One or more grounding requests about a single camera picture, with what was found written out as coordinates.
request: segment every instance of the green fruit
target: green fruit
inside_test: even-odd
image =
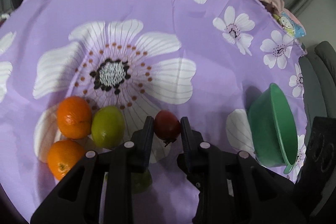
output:
[[[132,194],[139,194],[145,192],[147,188],[152,185],[153,180],[151,173],[147,169],[143,174],[132,173],[131,174],[131,188]]]
[[[124,117],[115,106],[100,109],[91,125],[92,139],[96,146],[112,149],[118,146],[124,137]]]

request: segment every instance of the purple tablecloth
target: purple tablecloth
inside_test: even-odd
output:
[[[117,105],[124,141],[168,109],[222,150],[253,154],[245,109],[276,83],[300,136],[296,180],[303,51],[257,0],[25,0],[0,39],[0,183],[27,220],[55,186],[44,162],[62,138],[57,105],[71,95],[93,112]],[[154,140],[153,185],[134,196],[135,223],[191,223],[198,190],[176,165],[181,152],[180,140],[167,148]]]

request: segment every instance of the red tomato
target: red tomato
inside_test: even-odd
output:
[[[180,122],[173,113],[161,110],[154,119],[154,133],[167,146],[169,143],[176,141],[180,135]]]

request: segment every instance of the orange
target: orange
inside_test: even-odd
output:
[[[91,133],[92,113],[89,104],[81,97],[64,99],[57,110],[57,124],[62,134],[73,140]]]
[[[48,167],[54,177],[61,180],[84,154],[85,149],[75,141],[58,141],[48,152]]]

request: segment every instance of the green bowl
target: green bowl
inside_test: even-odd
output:
[[[265,167],[286,166],[284,174],[294,167],[297,157],[297,133],[287,99],[278,87],[269,88],[248,110],[255,155]]]

